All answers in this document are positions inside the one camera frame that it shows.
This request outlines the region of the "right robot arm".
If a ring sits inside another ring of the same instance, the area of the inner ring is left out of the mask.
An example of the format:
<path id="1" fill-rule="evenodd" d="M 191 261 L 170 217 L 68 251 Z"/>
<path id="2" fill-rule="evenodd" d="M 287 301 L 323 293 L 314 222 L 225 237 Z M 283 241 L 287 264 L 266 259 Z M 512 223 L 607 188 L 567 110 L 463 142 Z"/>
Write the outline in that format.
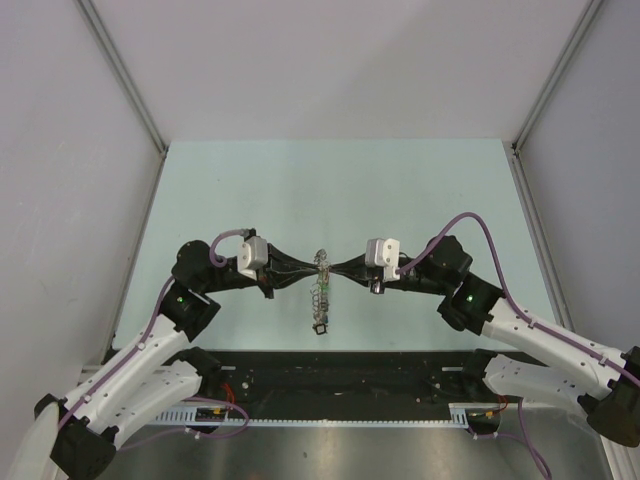
<path id="1" fill-rule="evenodd" d="M 401 254 L 394 239 L 368 241 L 364 254 L 330 267 L 364 285 L 439 295 L 437 308 L 456 331 L 502 342 L 533 358 L 519 363 L 479 351 L 465 364 L 463 393 L 473 401 L 491 394 L 563 408 L 599 435 L 625 447 L 639 444 L 639 349 L 623 352 L 548 322 L 473 274 L 472 258 L 453 236 L 433 239 L 423 259 Z"/>

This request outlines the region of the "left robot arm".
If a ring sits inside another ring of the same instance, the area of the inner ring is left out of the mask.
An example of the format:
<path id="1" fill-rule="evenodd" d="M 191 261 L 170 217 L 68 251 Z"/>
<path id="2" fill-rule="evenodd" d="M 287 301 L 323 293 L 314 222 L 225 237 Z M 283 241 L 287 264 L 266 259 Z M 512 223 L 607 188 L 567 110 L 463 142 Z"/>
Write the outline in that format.
<path id="1" fill-rule="evenodd" d="M 184 244 L 150 319 L 130 343 L 65 396 L 48 394 L 36 405 L 37 415 L 50 407 L 58 414 L 46 449 L 50 462 L 70 479 L 95 479 L 159 414 L 219 392 L 220 363 L 193 344 L 221 309 L 211 294 L 256 287 L 272 298 L 311 276 L 326 281 L 329 272 L 325 254 L 298 260 L 252 229 Z"/>

